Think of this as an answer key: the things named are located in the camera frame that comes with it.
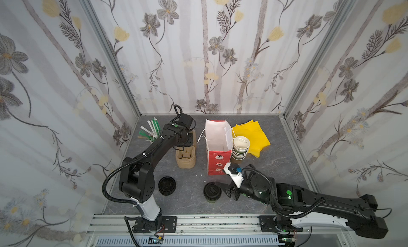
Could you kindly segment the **black plastic cup lid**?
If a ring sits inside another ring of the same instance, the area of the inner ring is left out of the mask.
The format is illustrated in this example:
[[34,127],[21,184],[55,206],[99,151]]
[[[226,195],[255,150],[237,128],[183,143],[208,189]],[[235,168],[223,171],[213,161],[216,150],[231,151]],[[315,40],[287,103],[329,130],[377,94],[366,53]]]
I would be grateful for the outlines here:
[[215,182],[209,182],[205,185],[203,194],[206,199],[219,199],[222,190]]

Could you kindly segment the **red white paper bag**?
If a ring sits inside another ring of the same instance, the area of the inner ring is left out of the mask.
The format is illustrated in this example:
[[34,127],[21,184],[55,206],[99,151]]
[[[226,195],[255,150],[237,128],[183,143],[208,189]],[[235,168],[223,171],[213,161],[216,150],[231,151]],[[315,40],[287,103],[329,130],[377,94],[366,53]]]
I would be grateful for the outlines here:
[[224,167],[231,160],[233,147],[232,127],[226,120],[209,120],[197,142],[206,141],[208,175],[223,175]]

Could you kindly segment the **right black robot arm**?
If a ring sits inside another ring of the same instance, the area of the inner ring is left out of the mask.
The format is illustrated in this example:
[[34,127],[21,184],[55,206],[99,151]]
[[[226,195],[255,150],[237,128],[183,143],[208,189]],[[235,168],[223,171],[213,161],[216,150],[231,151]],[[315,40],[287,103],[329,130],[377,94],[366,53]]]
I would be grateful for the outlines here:
[[223,171],[232,179],[224,192],[229,198],[238,200],[240,196],[256,200],[270,206],[276,214],[279,230],[298,229],[295,221],[301,221],[312,213],[345,219],[345,228],[356,235],[382,239],[388,233],[384,218],[376,216],[378,203],[372,195],[359,198],[341,198],[304,189],[297,185],[276,183],[251,165],[241,168],[227,163]]

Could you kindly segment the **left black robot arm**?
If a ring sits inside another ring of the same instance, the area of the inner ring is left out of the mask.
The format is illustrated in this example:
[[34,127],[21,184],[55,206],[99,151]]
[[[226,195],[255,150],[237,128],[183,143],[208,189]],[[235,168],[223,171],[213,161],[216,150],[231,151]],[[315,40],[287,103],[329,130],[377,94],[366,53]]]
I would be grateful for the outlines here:
[[[179,105],[176,104],[174,110],[176,117],[164,125],[159,137],[136,157],[125,158],[122,166],[110,173],[102,185],[102,193],[107,200],[134,205],[147,221],[158,221],[161,212],[153,197],[155,168],[171,149],[191,147],[194,143],[192,131],[196,121]],[[107,191],[109,181],[116,174],[120,175],[119,190],[126,199],[114,198]]]

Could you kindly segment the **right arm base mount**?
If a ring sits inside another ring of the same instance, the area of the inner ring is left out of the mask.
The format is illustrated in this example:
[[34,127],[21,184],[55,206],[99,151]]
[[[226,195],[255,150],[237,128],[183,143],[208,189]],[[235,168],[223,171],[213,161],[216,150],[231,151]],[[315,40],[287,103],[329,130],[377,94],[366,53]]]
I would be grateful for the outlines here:
[[303,232],[303,228],[296,227],[289,218],[275,215],[259,216],[259,224],[263,233],[290,234]]

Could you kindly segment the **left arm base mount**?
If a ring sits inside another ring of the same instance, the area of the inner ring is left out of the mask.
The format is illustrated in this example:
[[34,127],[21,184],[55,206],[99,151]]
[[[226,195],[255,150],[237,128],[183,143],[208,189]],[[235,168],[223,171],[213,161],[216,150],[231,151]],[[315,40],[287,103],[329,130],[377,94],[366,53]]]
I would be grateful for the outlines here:
[[158,216],[155,221],[149,221],[142,217],[137,217],[132,224],[133,233],[175,233],[177,225],[176,216]]

